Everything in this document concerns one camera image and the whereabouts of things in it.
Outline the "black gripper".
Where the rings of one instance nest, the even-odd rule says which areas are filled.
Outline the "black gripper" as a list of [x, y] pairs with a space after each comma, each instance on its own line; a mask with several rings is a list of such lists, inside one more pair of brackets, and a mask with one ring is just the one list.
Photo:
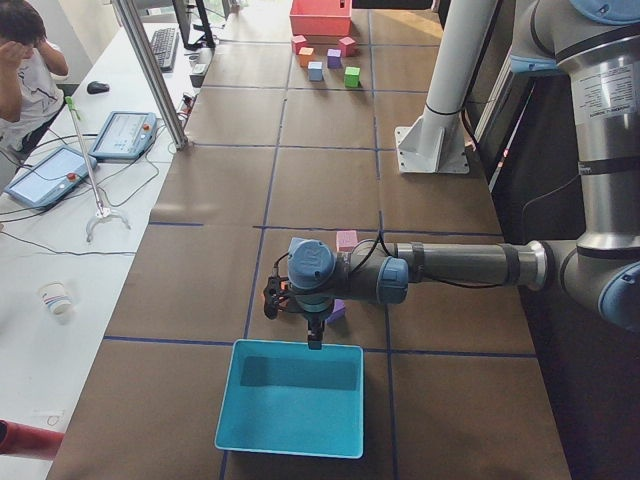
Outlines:
[[301, 301], [303, 317], [308, 322], [307, 344], [310, 350], [321, 350], [323, 345], [323, 322], [332, 314], [332, 300]]

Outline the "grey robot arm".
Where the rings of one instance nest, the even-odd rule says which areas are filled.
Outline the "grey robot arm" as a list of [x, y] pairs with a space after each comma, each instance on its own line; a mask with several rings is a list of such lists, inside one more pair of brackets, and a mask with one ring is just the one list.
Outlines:
[[517, 2], [511, 68], [570, 78], [586, 224], [578, 251], [638, 257], [638, 2]]

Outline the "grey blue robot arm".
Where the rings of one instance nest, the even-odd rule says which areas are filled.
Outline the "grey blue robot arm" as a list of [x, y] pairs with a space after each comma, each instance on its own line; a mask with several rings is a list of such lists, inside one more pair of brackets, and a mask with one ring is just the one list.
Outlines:
[[513, 244], [384, 243], [368, 239], [349, 252], [294, 238], [287, 256], [290, 310], [308, 324], [308, 345], [322, 347], [336, 300], [400, 304], [412, 283], [473, 288], [558, 285], [573, 301], [623, 329], [639, 329], [639, 251], [593, 250], [572, 241]]

